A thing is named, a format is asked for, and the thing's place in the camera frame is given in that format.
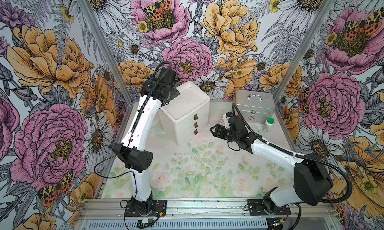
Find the white plastic drawer unit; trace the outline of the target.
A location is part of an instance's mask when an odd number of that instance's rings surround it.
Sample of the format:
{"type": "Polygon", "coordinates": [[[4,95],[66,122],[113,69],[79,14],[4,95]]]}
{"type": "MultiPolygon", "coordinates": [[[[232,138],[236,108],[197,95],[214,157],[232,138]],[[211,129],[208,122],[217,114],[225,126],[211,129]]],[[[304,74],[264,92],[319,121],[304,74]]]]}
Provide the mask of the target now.
{"type": "Polygon", "coordinates": [[[180,146],[208,125],[211,99],[193,82],[177,90],[180,94],[160,108],[159,116],[164,132],[180,146]]]}

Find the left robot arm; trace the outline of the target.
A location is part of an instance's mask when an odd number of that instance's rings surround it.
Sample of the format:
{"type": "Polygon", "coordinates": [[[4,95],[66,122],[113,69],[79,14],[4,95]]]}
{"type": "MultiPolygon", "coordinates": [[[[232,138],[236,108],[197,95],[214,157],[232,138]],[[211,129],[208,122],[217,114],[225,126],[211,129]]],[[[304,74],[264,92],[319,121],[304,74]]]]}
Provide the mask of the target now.
{"type": "Polygon", "coordinates": [[[151,166],[153,153],[145,150],[148,133],[158,110],[167,105],[180,93],[175,87],[178,74],[170,62],[158,65],[142,86],[138,109],[129,131],[121,143],[114,144],[113,152],[125,164],[132,175],[133,193],[126,210],[126,216],[149,215],[153,209],[153,192],[147,169],[151,166]]]}

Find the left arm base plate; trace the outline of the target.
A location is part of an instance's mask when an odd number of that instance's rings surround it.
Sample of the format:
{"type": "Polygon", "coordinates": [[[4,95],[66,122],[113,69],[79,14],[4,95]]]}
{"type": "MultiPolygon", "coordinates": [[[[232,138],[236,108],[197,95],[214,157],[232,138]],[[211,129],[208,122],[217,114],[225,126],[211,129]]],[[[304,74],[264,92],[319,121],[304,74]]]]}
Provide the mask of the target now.
{"type": "Polygon", "coordinates": [[[125,207],[124,216],[128,218],[163,217],[166,215],[167,205],[167,200],[148,200],[147,202],[129,200],[125,207]]]}

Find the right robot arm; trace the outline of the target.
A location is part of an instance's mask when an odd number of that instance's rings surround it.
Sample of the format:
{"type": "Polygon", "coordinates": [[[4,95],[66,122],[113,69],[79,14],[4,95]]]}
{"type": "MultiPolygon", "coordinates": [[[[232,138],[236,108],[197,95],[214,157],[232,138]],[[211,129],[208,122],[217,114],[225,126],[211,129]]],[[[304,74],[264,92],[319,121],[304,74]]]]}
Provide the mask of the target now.
{"type": "Polygon", "coordinates": [[[326,167],[315,160],[305,160],[269,142],[259,134],[248,130],[239,116],[229,117],[225,126],[217,124],[210,128],[214,137],[236,143],[241,150],[262,156],[280,165],[294,175],[291,186],[274,187],[263,197],[264,211],[271,215],[278,207],[288,204],[306,203],[317,205],[333,187],[333,181],[326,167]]]}

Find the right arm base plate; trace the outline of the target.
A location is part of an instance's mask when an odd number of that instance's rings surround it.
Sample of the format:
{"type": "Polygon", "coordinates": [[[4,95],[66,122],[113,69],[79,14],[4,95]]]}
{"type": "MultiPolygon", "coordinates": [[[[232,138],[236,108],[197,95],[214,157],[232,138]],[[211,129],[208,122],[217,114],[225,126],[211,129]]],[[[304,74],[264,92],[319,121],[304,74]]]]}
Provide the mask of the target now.
{"type": "Polygon", "coordinates": [[[291,214],[289,205],[279,207],[272,201],[270,195],[275,189],[277,187],[268,191],[263,198],[247,200],[247,211],[251,216],[289,216],[291,214]]]}

